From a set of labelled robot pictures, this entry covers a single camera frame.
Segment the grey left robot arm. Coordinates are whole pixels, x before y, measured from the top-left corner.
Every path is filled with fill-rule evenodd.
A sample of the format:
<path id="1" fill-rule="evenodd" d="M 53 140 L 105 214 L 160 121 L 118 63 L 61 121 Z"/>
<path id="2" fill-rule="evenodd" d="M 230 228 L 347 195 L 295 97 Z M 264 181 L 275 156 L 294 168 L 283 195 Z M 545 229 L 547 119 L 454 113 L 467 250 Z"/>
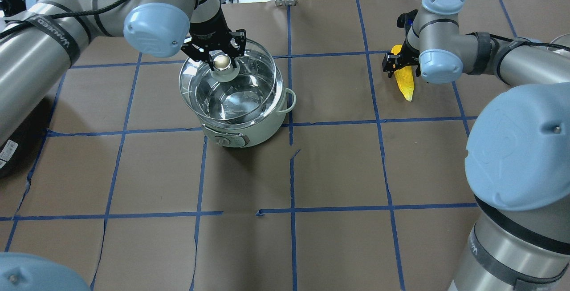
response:
<path id="1" fill-rule="evenodd" d="M 220 50 L 244 55 L 220 0 L 26 0 L 1 33 L 1 142 L 6 142 L 96 37 L 123 37 L 154 57 L 182 51 L 213 66 Z"/>

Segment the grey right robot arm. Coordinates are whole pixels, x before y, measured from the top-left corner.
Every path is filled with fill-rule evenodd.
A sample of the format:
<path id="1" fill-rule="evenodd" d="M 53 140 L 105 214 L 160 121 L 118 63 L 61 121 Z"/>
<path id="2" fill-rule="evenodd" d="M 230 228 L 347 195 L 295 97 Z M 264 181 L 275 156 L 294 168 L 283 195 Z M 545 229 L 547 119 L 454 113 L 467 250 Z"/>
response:
<path id="1" fill-rule="evenodd" d="M 493 74 L 510 86 L 478 115 L 464 169 L 481 215 L 450 291 L 553 291 L 569 273 L 569 35 L 550 43 L 461 34 L 465 0 L 422 0 L 403 13 L 400 52 L 383 71 L 417 66 L 432 84 Z"/>

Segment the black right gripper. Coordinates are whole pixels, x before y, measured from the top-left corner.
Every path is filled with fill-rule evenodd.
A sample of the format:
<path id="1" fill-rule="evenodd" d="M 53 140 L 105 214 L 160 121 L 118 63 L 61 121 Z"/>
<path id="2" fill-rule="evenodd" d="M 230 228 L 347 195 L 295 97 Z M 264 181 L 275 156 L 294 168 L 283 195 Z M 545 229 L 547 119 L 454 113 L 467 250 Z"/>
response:
<path id="1" fill-rule="evenodd" d="M 419 50 L 415 46 L 412 46 L 408 40 L 408 34 L 410 32 L 414 35 L 412 27 L 416 15 L 417 13 L 402 13 L 396 20 L 396 27 L 403 29 L 405 39 L 398 54 L 392 51 L 391 53 L 386 53 L 383 58 L 382 68 L 383 72 L 387 73 L 388 78 L 393 78 L 397 69 L 403 69 L 408 66 L 416 66 L 415 76 L 421 76 Z"/>

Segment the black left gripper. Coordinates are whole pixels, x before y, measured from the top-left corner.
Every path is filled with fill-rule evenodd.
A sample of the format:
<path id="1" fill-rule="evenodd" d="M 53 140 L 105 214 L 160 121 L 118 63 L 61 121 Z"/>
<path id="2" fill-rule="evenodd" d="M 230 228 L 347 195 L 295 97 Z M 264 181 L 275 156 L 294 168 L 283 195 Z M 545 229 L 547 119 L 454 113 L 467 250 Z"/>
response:
<path id="1" fill-rule="evenodd" d="M 232 31 L 229 29 L 222 9 L 210 17 L 197 23 L 191 23 L 191 37 L 186 37 L 180 50 L 196 62 L 205 62 L 214 70 L 214 60 L 210 54 L 213 50 L 222 50 L 230 56 L 233 68 L 237 68 L 236 58 L 245 54 L 247 33 L 245 29 Z"/>

